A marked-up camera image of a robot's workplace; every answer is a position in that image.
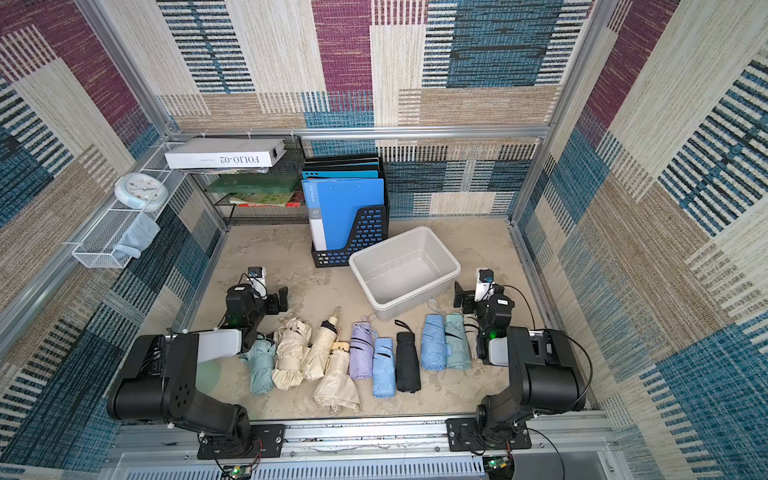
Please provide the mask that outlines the white plastic storage box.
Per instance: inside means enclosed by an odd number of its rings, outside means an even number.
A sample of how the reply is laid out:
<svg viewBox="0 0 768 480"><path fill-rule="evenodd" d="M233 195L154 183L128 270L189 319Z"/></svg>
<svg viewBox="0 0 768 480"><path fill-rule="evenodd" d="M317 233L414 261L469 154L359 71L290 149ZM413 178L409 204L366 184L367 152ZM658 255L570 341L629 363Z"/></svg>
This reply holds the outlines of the white plastic storage box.
<svg viewBox="0 0 768 480"><path fill-rule="evenodd" d="M352 254L349 267L382 321L444 293L462 267L434 231L408 230Z"/></svg>

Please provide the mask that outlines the beige umbrella black tip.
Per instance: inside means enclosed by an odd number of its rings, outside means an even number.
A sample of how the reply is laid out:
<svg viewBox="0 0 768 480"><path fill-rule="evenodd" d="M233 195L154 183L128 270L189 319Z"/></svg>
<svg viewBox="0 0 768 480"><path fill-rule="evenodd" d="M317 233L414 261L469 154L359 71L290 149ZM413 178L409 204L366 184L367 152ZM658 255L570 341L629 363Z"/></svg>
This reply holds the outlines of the beige umbrella black tip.
<svg viewBox="0 0 768 480"><path fill-rule="evenodd" d="M332 345L339 335L337 326L341 307L337 306L327 320L324 320L311 341L309 351L302 361L301 372L307 381L318 380L325 374Z"/></svg>

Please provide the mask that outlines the beige umbrella wooden handle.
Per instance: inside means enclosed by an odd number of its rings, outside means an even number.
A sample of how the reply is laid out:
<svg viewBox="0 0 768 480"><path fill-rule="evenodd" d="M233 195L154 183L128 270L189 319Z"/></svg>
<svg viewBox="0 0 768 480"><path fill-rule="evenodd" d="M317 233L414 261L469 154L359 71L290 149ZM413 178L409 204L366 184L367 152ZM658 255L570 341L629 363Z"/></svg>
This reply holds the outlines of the beige umbrella wooden handle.
<svg viewBox="0 0 768 480"><path fill-rule="evenodd" d="M335 342L331 347L324 376L320 379L313 401L320 408L332 414L342 409L354 412L361 410L358 389L349 375L350 344Z"/></svg>

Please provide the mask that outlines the light blue umbrella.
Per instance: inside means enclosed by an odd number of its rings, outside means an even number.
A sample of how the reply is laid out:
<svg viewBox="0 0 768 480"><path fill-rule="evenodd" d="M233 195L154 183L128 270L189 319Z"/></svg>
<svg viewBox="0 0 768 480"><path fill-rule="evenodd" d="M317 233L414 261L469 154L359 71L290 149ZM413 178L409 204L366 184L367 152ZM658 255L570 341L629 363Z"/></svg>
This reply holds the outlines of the light blue umbrella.
<svg viewBox="0 0 768 480"><path fill-rule="evenodd" d="M375 398L386 399L396 395L394 342L391 338L375 340L373 354L373 387Z"/></svg>

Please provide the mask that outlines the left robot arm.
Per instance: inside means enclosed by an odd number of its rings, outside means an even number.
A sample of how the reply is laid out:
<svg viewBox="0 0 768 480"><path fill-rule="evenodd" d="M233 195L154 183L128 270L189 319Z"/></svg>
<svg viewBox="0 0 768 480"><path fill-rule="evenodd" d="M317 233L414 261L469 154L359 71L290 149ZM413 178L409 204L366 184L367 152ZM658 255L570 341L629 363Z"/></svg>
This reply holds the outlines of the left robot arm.
<svg viewBox="0 0 768 480"><path fill-rule="evenodd" d="M226 313L215 330L138 337L115 380L107 413L115 420L165 423L197 434L200 460L277 458L281 425L255 425L247 409L225 403L196 385L199 365L238 357L248 367L249 390L270 392L277 345L258 327L268 315L288 309L288 290L261 292L251 283L228 289Z"/></svg>

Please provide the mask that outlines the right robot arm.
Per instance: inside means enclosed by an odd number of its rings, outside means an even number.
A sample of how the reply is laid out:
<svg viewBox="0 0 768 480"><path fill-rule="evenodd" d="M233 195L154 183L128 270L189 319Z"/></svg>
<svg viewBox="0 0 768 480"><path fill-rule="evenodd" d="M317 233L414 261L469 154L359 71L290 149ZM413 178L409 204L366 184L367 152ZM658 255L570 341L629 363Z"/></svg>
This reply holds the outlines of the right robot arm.
<svg viewBox="0 0 768 480"><path fill-rule="evenodd" d="M578 343L561 330L514 326L515 303L504 285L479 283L471 292L455 284L454 290L454 305L477 324L472 352L485 365L506 368L508 383L483 398L473 420L446 421L449 448L476 456L529 449L529 420L585 406L592 378L581 373L573 350Z"/></svg>

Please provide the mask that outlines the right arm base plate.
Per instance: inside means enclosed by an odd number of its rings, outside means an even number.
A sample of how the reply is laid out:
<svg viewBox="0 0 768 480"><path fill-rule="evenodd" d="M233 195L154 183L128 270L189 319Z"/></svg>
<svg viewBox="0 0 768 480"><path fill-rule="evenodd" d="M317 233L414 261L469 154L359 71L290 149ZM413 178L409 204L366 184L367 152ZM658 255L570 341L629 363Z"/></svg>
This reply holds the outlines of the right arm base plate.
<svg viewBox="0 0 768 480"><path fill-rule="evenodd" d="M470 452L524 450L532 447L525 424L489 424L482 426L474 418L453 417L445 420L449 450Z"/></svg>

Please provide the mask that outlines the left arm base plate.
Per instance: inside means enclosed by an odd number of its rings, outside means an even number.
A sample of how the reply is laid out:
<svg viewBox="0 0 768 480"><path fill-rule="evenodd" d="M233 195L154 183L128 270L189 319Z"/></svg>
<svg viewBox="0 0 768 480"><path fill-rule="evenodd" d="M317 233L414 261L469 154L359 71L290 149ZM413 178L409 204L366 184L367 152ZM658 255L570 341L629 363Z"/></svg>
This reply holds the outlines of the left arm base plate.
<svg viewBox="0 0 768 480"><path fill-rule="evenodd" d="M234 435L205 435L200 440L198 460L279 458L285 424L252 424L250 431Z"/></svg>

